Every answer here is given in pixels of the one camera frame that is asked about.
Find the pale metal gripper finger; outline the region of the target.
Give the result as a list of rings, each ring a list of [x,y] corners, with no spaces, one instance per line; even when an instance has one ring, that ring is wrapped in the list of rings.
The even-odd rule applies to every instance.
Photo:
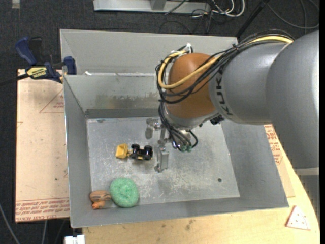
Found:
[[[155,149],[156,152],[156,166],[154,170],[156,172],[162,172],[168,168],[168,161],[169,161],[169,152],[167,151],[165,146],[158,146]]]
[[[162,129],[161,121],[158,118],[148,118],[146,119],[146,131],[145,137],[146,139],[151,139],[153,136],[153,131],[158,131]]]

